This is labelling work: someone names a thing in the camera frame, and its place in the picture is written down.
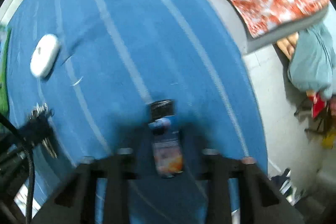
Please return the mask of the small bottle with black cap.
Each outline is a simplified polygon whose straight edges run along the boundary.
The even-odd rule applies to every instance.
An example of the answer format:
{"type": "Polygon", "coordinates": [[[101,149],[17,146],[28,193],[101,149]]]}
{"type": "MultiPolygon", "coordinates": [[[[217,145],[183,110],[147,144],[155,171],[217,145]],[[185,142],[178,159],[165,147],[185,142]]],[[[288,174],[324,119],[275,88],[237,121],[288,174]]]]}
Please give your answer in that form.
{"type": "Polygon", "coordinates": [[[172,178],[183,172],[183,153],[173,100],[149,105],[149,129],[155,168],[160,177],[172,178]]]}

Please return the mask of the light blue cloth bundle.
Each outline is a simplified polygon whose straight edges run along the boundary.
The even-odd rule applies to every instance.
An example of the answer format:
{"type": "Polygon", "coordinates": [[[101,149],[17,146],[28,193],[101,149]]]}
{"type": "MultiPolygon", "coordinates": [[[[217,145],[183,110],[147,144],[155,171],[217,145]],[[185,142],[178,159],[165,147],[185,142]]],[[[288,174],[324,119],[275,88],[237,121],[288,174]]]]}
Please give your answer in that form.
{"type": "Polygon", "coordinates": [[[334,68],[333,39],[327,27],[319,23],[300,31],[287,71],[293,86],[319,93],[327,101],[333,95],[334,68]]]}

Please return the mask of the blue cardboard box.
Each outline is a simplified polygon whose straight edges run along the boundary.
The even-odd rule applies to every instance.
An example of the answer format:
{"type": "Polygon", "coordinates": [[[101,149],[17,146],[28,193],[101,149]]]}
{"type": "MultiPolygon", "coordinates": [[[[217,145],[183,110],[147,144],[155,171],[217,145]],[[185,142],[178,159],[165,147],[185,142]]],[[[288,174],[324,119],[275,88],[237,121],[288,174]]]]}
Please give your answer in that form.
{"type": "Polygon", "coordinates": [[[1,96],[1,114],[5,117],[8,117],[9,113],[9,103],[8,103],[8,94],[7,94],[7,56],[8,56],[8,47],[11,35],[11,29],[1,25],[1,59],[0,59],[0,96],[1,96]]]}

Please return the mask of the white computer mouse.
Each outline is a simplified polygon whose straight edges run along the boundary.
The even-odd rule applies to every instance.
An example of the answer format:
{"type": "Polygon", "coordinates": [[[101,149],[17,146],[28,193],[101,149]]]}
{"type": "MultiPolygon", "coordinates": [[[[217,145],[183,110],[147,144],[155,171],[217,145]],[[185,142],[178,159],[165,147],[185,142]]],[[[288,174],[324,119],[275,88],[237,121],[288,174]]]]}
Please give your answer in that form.
{"type": "Polygon", "coordinates": [[[49,75],[60,48],[58,37],[54,34],[46,34],[38,41],[30,61],[30,71],[35,78],[49,75]]]}

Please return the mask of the black key bunch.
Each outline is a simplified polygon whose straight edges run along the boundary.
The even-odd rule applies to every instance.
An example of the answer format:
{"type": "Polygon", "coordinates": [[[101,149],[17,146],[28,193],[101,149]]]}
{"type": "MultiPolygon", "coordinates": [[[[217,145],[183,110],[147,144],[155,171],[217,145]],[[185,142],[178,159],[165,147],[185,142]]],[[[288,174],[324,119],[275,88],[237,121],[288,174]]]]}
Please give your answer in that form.
{"type": "Polygon", "coordinates": [[[32,147],[41,144],[49,155],[53,159],[56,159],[58,156],[50,141],[54,131],[49,123],[49,118],[53,114],[54,112],[49,108],[48,104],[43,103],[39,105],[37,103],[30,112],[26,124],[20,129],[20,132],[32,147]]]}

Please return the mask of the red cloth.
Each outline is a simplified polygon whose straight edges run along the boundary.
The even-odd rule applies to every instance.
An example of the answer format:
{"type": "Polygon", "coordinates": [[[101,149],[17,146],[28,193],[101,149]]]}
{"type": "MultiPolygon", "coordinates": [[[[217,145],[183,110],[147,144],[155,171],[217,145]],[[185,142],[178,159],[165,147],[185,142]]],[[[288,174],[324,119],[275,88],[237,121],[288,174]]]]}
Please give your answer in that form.
{"type": "Polygon", "coordinates": [[[322,112],[322,110],[326,107],[327,103],[322,99],[318,92],[314,92],[309,90],[306,92],[306,95],[310,102],[312,103],[311,107],[311,116],[313,119],[317,118],[317,116],[322,112]]]}

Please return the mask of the blue striped tablecloth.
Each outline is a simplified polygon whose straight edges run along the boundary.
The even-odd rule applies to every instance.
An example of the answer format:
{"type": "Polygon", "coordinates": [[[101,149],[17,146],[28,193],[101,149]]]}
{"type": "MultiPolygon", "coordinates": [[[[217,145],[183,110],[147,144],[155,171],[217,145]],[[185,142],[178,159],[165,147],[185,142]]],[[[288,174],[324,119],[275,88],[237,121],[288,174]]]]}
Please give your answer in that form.
{"type": "Polygon", "coordinates": [[[158,176],[151,151],[151,102],[175,101],[177,124],[195,126],[227,157],[267,169],[264,130],[241,54],[207,0],[24,0],[9,23],[10,121],[46,103],[55,112],[58,159],[34,151],[34,197],[44,203],[83,157],[113,154],[123,132],[140,131],[139,179],[131,182],[139,223],[203,223],[205,182],[185,153],[185,171],[158,176]],[[30,61],[46,34],[61,48],[45,78],[30,61]]]}

